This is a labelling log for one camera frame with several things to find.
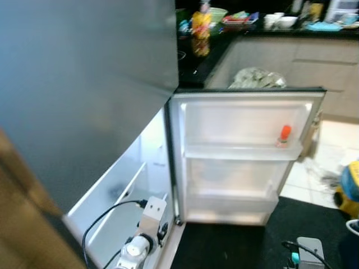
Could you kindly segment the small bottle with orange cap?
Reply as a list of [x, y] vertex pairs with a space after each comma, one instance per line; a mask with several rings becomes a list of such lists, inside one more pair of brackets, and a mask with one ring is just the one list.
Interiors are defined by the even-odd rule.
[[289, 146], [289, 137], [292, 133], [292, 126], [284, 125], [280, 130], [279, 138], [276, 142], [277, 148], [287, 148]]

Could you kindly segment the grey fridge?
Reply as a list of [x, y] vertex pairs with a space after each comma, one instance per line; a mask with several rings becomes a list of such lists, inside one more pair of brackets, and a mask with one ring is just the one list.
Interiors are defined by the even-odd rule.
[[87, 269], [70, 211], [178, 87], [175, 0], [0, 0], [0, 131], [43, 188], [48, 267]]

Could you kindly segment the white-lined fridge door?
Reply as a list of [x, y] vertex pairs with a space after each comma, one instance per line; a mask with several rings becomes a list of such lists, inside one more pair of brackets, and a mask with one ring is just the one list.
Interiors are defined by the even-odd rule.
[[[165, 108], [176, 223], [266, 225], [322, 87], [179, 88]], [[292, 126], [287, 148], [276, 142]]]

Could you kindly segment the brown wooden panel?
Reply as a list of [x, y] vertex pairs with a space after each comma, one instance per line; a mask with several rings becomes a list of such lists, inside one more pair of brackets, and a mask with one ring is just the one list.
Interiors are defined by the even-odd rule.
[[63, 216], [0, 129], [0, 269], [86, 269]]

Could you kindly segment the dark blue bucket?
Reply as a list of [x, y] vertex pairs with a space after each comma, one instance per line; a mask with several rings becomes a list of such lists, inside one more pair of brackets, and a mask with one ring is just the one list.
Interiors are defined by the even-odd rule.
[[358, 219], [347, 221], [345, 226], [349, 233], [339, 243], [339, 254], [343, 261], [343, 269], [359, 269]]

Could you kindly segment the beige kitchen cabinet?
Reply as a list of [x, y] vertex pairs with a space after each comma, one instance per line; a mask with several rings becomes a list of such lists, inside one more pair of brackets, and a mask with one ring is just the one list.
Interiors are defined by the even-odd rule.
[[282, 75], [290, 87], [326, 89], [323, 112], [330, 120], [359, 120], [359, 41], [323, 38], [240, 38], [232, 41], [205, 80], [226, 88], [235, 74], [257, 67]]

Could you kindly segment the white plastic drawer unit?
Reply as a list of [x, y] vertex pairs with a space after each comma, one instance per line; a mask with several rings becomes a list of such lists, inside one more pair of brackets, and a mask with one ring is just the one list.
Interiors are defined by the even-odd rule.
[[347, 13], [358, 13], [359, 0], [330, 0], [326, 11], [325, 21], [338, 21], [341, 16]]

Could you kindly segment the black floor mat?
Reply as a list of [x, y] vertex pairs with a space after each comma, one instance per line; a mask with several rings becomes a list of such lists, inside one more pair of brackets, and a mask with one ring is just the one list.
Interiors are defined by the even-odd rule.
[[343, 269], [339, 243], [349, 233], [341, 211], [280, 197], [265, 226], [185, 226], [171, 269], [284, 269], [291, 264], [284, 241], [321, 241], [326, 261]]

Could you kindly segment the white bowl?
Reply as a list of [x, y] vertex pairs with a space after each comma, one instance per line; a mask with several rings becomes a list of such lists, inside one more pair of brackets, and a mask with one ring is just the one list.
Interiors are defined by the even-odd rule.
[[297, 16], [282, 16], [278, 18], [276, 26], [280, 29], [290, 29], [295, 25], [295, 23], [297, 23], [297, 20]]

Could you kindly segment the yellow bottle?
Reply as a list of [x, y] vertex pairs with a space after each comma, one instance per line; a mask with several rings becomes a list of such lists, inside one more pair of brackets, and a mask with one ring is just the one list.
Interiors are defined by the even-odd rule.
[[198, 10], [193, 13], [191, 21], [193, 38], [208, 39], [210, 37], [210, 25], [212, 23], [210, 8], [209, 2], [201, 2]]

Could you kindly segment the light blue cloth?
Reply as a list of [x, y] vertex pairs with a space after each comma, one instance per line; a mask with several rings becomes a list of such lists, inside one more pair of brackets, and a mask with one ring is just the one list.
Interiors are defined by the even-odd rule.
[[334, 23], [327, 23], [325, 21], [317, 21], [307, 25], [306, 29], [310, 31], [326, 31], [326, 33], [333, 33], [334, 31], [341, 31], [343, 26]]

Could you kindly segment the green bowl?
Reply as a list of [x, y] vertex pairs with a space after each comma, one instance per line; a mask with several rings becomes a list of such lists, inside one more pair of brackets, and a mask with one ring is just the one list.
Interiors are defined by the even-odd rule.
[[218, 7], [210, 7], [209, 14], [210, 14], [210, 22], [217, 23], [222, 21], [223, 18], [227, 15], [228, 11], [225, 8], [218, 8]]

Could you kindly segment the red tray with items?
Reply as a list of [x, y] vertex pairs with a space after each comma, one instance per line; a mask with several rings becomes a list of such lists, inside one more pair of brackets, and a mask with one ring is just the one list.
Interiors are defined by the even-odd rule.
[[240, 11], [234, 13], [233, 15], [226, 15], [222, 19], [224, 25], [229, 26], [247, 26], [252, 25], [256, 20], [258, 20], [260, 13], [248, 13], [246, 11]]

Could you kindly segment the black kitchen countertop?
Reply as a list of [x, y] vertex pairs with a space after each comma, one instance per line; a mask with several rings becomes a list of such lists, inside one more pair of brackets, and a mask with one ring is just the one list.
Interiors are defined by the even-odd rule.
[[249, 26], [245, 29], [224, 30], [211, 36], [210, 54], [198, 57], [193, 53], [190, 39], [178, 39], [177, 49], [185, 56], [178, 56], [179, 87], [203, 87], [205, 80], [213, 74], [215, 66], [222, 61], [231, 44], [240, 38], [304, 38], [304, 39], [340, 39], [359, 40], [359, 29], [341, 31], [311, 31], [308, 29], [261, 29]]

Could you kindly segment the yellow and blue vacuum cleaner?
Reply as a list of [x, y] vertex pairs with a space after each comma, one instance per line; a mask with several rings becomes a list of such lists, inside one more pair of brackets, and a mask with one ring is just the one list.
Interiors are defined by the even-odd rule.
[[339, 177], [334, 190], [334, 204], [352, 219], [359, 217], [359, 161], [352, 161]]

